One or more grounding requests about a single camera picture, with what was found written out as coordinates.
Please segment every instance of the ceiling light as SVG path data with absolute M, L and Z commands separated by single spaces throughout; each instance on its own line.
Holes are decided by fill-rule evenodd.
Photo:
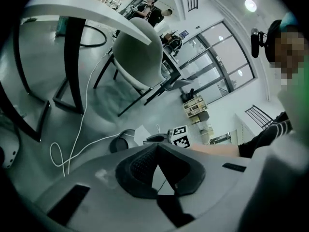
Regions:
M 245 6 L 250 12 L 255 12 L 257 8 L 255 2 L 252 0 L 245 0 Z

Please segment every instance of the desk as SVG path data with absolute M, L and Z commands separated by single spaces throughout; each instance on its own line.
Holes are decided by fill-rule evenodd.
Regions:
M 151 102 L 156 96 L 160 96 L 165 92 L 165 85 L 171 85 L 177 81 L 179 77 L 182 75 L 182 71 L 179 68 L 178 63 L 176 60 L 163 48 L 163 61 L 166 61 L 168 65 L 172 68 L 173 72 L 170 74 L 170 78 L 161 85 L 161 87 L 152 95 L 150 96 L 144 105 L 147 105 Z
M 79 44 L 84 29 L 86 19 L 97 21 L 108 26 L 119 29 L 132 37 L 150 44 L 151 41 L 132 23 L 121 16 L 115 10 L 109 8 L 106 4 L 97 0 L 31 0 L 26 6 L 21 18 L 37 16 L 37 15 L 61 15 L 69 16 L 67 25 L 67 34 L 65 37 L 64 59 L 66 78 L 57 90 L 53 100 L 55 105 L 61 109 L 74 111 L 81 115 L 84 114 L 82 99 L 79 90 L 78 80 L 78 55 Z M 19 21 L 13 30 L 14 57 L 19 76 L 27 93 L 37 100 L 44 103 L 44 109 L 41 113 L 36 130 L 34 130 L 19 113 L 15 110 L 8 99 L 4 89 L 0 83 L 0 108 L 6 116 L 34 140 L 40 142 L 42 134 L 42 126 L 47 110 L 50 107 L 49 101 L 40 98 L 29 87 L 19 53 Z M 63 90 L 67 83 L 70 85 L 74 106 L 61 101 Z

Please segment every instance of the black sleeve with white stripes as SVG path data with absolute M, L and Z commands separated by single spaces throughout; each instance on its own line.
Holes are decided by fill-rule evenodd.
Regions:
M 257 148 L 270 145 L 276 138 L 287 134 L 292 130 L 292 125 L 289 120 L 280 123 L 277 121 L 279 120 L 276 119 L 271 126 L 254 137 L 251 141 L 239 145 L 240 156 L 251 158 Z

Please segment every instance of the black tube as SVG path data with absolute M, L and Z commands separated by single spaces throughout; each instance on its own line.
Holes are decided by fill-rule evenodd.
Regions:
M 85 27 L 91 28 L 91 29 L 94 29 L 94 30 L 100 32 L 104 36 L 105 41 L 103 43 L 100 43 L 100 44 L 82 44 L 82 43 L 80 43 L 79 44 L 80 46 L 83 46 L 83 47 L 99 47 L 99 46 L 105 45 L 105 43 L 107 42 L 107 37 L 106 37 L 105 33 L 103 33 L 101 30 L 99 30 L 95 27 L 89 26 L 89 25 L 85 25 Z

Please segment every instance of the qr code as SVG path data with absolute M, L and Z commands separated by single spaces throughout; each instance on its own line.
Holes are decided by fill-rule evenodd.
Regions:
M 185 132 L 186 132 L 185 126 L 179 127 L 179 128 L 176 128 L 174 130 L 173 136 L 179 135 L 179 134 L 182 134 L 182 133 L 185 133 Z
M 181 137 L 179 139 L 174 140 L 174 144 L 179 147 L 188 148 L 190 147 L 189 140 L 187 136 Z

